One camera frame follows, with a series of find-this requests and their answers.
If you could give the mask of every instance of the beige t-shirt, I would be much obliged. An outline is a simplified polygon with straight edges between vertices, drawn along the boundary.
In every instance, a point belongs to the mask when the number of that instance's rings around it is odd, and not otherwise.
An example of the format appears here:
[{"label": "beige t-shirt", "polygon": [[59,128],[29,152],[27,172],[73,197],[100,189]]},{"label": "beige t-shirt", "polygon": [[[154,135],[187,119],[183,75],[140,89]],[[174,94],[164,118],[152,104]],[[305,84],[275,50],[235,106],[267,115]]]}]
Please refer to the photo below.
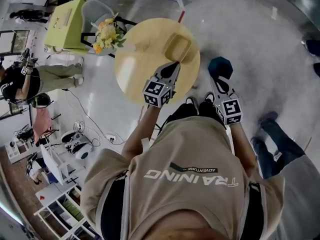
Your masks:
[{"label": "beige t-shirt", "polygon": [[[249,179],[231,152],[225,129],[214,119],[194,116],[170,122],[150,149],[130,165],[114,152],[104,152],[97,167],[107,159],[108,169],[101,173],[93,167],[82,190],[82,211],[91,223],[95,223],[97,208],[93,200],[99,200],[106,180],[128,168],[129,239],[142,239],[155,222],[177,210],[196,211],[212,228],[237,239]],[[279,223],[284,182],[280,176],[263,180],[258,173],[250,180],[265,186],[265,239]]]}]

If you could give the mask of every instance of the wooden tabletop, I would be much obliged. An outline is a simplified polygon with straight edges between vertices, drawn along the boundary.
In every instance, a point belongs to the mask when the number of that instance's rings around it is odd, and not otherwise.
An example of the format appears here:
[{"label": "wooden tabletop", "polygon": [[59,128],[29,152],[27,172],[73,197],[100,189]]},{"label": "wooden tabletop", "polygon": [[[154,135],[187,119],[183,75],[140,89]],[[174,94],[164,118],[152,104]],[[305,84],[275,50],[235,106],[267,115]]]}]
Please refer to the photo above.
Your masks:
[{"label": "wooden tabletop", "polygon": [[193,86],[200,67],[200,52],[191,32],[181,23],[168,18],[152,18],[130,29],[124,38],[134,44],[135,51],[118,49],[115,53],[115,77],[125,95],[135,103],[145,104],[143,88],[156,69],[168,62],[165,50],[175,34],[191,41],[181,62],[175,83],[176,94],[170,103],[181,99]]}]

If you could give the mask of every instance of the backpack strap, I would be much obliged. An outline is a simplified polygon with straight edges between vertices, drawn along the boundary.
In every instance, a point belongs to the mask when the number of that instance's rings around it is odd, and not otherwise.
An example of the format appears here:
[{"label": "backpack strap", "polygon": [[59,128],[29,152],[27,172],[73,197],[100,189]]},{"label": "backpack strap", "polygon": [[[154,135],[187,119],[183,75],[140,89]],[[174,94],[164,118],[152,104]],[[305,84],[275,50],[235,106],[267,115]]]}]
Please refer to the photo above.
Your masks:
[{"label": "backpack strap", "polygon": [[96,209],[98,234],[104,240],[127,240],[129,231],[129,171],[110,180]]},{"label": "backpack strap", "polygon": [[240,240],[259,240],[267,226],[265,219],[267,211],[264,209],[264,190],[264,187],[258,183],[249,183],[249,202]]}]

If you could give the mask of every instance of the gray floor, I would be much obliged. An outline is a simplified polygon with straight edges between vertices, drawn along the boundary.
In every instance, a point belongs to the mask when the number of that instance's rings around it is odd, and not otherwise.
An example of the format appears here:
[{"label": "gray floor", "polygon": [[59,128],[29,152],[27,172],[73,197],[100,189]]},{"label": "gray floor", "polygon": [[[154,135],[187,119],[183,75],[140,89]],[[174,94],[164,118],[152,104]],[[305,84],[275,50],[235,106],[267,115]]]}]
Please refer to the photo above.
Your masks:
[{"label": "gray floor", "polygon": [[[103,1],[124,18],[137,23],[160,17],[178,20],[181,14],[178,4],[169,0]],[[217,56],[225,57],[233,66],[231,80],[242,102],[242,125],[247,137],[250,139],[257,131],[260,115],[275,110],[279,113],[280,126],[303,149],[313,136],[307,154],[320,168],[320,156],[317,154],[320,78],[312,68],[316,59],[301,45],[305,33],[280,8],[276,17],[273,15],[272,18],[273,5],[264,0],[184,2],[186,13],[182,24],[194,34],[201,53],[200,72],[195,83],[197,89],[191,90],[189,95],[200,100],[212,90],[208,64]],[[36,56],[41,61],[41,57],[45,58],[47,54],[41,52],[43,39],[38,41]],[[67,65],[77,61],[77,56],[58,54],[45,63]],[[115,78],[113,58],[86,55],[83,75],[84,84],[71,90],[99,125],[103,135],[116,132],[120,136],[117,141],[120,144],[136,127],[146,107],[130,102],[122,93]],[[75,120],[85,120],[85,134],[100,140],[101,146],[95,147],[94,153],[85,161],[87,169],[94,163],[101,148],[121,151],[123,145],[108,143],[70,93],[59,91],[55,100],[57,102],[52,106],[62,113],[59,118],[62,133],[71,130]],[[162,124],[183,102],[182,99],[165,106],[158,123]],[[270,151],[276,150],[270,138],[267,145]]]}]

